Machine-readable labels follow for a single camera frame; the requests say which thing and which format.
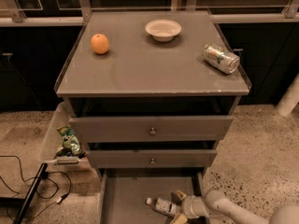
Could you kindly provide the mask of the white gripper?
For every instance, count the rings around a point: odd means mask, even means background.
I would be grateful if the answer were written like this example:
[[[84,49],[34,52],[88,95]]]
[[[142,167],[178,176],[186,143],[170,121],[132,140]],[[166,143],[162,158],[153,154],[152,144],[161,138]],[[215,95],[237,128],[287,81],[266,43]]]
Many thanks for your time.
[[[188,218],[199,218],[207,217],[208,211],[206,209],[205,202],[200,196],[187,196],[181,190],[177,190],[173,196],[172,200],[175,203],[181,203],[182,213],[176,214],[171,220],[170,224],[186,224]]]

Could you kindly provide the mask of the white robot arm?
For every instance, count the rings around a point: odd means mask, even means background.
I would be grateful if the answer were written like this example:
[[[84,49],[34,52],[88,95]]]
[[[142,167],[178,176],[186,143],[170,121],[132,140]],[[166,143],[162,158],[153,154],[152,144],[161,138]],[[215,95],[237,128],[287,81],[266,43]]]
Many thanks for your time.
[[[240,105],[218,155],[203,178],[239,206],[269,218],[299,198],[299,87],[295,80],[277,105]]]

